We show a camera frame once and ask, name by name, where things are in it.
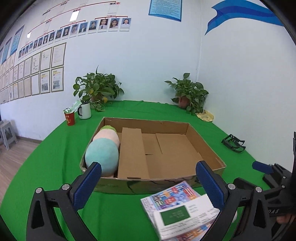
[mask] green packet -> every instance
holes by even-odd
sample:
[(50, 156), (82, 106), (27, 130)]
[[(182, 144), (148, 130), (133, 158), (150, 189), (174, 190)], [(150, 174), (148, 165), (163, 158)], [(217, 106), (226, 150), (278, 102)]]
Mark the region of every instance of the green packet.
[(75, 112), (81, 104), (82, 103), (81, 103), (80, 100), (76, 100), (75, 103), (72, 105), (72, 107), (66, 108), (64, 110), (64, 113), (65, 114), (70, 114), (70, 113)]

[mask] red paper cup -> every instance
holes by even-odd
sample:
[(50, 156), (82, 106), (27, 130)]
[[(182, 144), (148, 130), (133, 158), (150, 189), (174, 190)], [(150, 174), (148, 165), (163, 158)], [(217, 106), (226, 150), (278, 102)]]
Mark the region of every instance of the red paper cup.
[(68, 126), (75, 125), (75, 113), (65, 114), (66, 122)]

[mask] hand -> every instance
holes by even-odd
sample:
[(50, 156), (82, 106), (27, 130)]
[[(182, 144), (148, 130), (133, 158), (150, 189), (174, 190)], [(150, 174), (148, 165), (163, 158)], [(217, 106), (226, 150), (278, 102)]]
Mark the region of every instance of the hand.
[(276, 221), (278, 224), (284, 224), (284, 223), (288, 223), (291, 216), (293, 218), (295, 218), (295, 215), (292, 215), (292, 214), (287, 214), (286, 216), (278, 216), (276, 217)]

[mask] black handle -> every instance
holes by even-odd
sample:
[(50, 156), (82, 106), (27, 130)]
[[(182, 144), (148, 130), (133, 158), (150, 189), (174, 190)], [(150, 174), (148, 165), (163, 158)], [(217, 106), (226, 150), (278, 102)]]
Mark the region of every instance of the black handle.
[(78, 113), (78, 115), (80, 115), (80, 116), (82, 116), (82, 115), (79, 113), (79, 110), (80, 110), (81, 108), (82, 108), (82, 107), (79, 106), (78, 109), (77, 109), (77, 113)]

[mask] open cardboard box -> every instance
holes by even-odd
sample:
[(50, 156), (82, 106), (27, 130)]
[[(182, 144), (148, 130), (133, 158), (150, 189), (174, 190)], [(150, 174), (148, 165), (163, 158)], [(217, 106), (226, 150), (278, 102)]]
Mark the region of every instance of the open cardboard box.
[[(150, 194), (186, 180), (196, 182), (196, 163), (205, 160), (222, 175), (225, 163), (188, 123), (156, 120), (103, 118), (93, 134), (113, 126), (120, 139), (118, 171), (101, 177), (95, 191), (117, 194)], [(80, 162), (85, 172), (85, 152)]]

